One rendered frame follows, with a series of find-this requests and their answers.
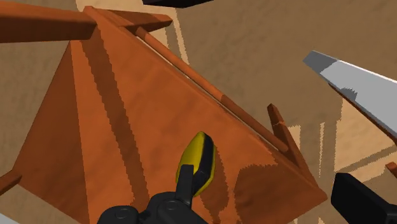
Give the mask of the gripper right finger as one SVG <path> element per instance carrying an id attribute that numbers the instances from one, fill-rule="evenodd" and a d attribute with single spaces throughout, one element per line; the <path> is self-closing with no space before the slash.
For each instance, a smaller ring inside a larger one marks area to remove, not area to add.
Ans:
<path id="1" fill-rule="evenodd" d="M 349 173 L 336 173 L 331 204 L 348 224 L 397 224 L 397 205 L 388 203 Z"/>

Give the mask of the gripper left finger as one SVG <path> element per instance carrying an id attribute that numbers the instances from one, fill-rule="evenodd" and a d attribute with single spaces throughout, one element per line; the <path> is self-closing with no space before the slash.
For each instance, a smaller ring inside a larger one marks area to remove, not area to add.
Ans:
<path id="1" fill-rule="evenodd" d="M 106 209 L 97 224 L 208 224 L 192 210 L 193 166 L 182 165 L 174 192 L 158 193 L 143 212 L 132 206 Z"/>

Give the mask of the yellow and black oval object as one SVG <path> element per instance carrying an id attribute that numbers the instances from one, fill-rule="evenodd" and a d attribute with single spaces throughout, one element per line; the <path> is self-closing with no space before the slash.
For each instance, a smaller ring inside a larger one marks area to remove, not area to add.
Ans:
<path id="1" fill-rule="evenodd" d="M 176 173 L 178 181 L 182 165 L 193 166 L 193 196 L 198 196 L 211 183 L 216 166 L 216 146 L 205 132 L 198 132 L 185 148 Z"/>

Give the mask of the brown wooden table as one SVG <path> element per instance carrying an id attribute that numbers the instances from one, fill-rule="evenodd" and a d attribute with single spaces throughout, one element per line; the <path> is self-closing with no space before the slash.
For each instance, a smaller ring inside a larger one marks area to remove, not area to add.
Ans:
<path id="1" fill-rule="evenodd" d="M 214 179 L 193 201 L 210 224 L 287 224 L 326 200 L 273 105 L 267 130 L 151 35 L 167 15 L 102 10 L 70 40 L 13 170 L 20 186 L 80 224 L 108 207 L 143 210 L 171 191 L 198 132 Z"/>

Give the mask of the brown wooden chair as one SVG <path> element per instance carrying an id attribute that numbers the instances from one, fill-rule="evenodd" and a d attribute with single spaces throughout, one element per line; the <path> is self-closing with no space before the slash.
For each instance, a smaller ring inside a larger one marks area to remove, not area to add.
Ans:
<path id="1" fill-rule="evenodd" d="M 96 25 L 79 11 L 0 1 L 0 43 L 85 40 Z"/>
<path id="2" fill-rule="evenodd" d="M 0 196 L 19 184 L 22 175 L 17 171 L 11 170 L 0 177 Z"/>

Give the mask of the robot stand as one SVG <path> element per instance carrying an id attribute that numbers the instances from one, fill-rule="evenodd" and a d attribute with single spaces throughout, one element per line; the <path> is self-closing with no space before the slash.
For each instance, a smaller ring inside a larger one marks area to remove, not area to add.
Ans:
<path id="1" fill-rule="evenodd" d="M 203 4 L 212 0 L 142 0 L 143 4 L 151 6 L 163 6 L 171 8 L 187 8 Z"/>

